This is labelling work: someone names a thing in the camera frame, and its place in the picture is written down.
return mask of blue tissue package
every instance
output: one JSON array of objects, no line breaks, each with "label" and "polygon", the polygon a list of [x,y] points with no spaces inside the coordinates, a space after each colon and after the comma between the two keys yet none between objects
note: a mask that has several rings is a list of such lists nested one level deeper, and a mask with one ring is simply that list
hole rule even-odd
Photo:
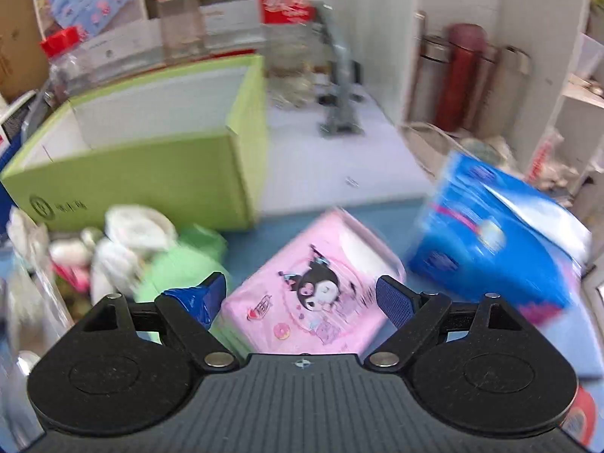
[{"label": "blue tissue package", "polygon": [[577,298],[591,235],[523,181],[454,153],[407,267],[472,301],[502,295],[538,324]]},{"label": "blue tissue package", "polygon": [[214,272],[197,286],[167,289],[162,294],[176,298],[197,322],[209,329],[227,295],[227,280],[224,274]]}]

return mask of black circular disc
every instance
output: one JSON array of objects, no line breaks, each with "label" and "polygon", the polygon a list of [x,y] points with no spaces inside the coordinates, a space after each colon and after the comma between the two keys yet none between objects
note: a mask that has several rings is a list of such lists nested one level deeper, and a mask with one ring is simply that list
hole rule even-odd
[{"label": "black circular disc", "polygon": [[185,400],[191,381],[186,360],[168,347],[91,332],[57,343],[29,375],[28,395],[54,428],[117,436],[163,421]]},{"label": "black circular disc", "polygon": [[482,436],[523,437],[564,418],[577,390],[566,360],[526,340],[447,342],[422,354],[411,379],[421,403],[451,425]]}]

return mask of black device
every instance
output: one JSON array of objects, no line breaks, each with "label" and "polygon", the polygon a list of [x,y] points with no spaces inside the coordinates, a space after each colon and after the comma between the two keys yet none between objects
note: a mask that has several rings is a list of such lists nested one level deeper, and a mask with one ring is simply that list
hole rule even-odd
[{"label": "black device", "polygon": [[[376,297],[398,331],[364,363],[252,354],[240,364],[177,299],[106,296],[29,376],[45,434],[27,451],[583,451],[558,427],[575,372],[501,297],[453,303],[389,277]],[[468,334],[445,342],[455,330]]]}]

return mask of pink package flap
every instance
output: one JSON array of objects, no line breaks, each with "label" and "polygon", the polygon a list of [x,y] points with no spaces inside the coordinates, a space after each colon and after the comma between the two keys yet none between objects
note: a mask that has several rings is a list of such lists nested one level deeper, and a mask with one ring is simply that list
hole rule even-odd
[{"label": "pink package flap", "polygon": [[401,261],[342,210],[323,214],[222,302],[221,314],[266,354],[362,353],[386,320],[380,276]]}]

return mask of red thermos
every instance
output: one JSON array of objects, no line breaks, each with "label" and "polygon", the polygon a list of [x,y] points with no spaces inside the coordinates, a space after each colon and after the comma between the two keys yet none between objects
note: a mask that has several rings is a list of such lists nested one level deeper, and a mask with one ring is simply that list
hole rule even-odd
[{"label": "red thermos", "polygon": [[452,44],[449,72],[440,94],[434,125],[453,132],[463,123],[476,68],[487,46],[487,36],[479,25],[455,24],[449,28],[448,40]]}]

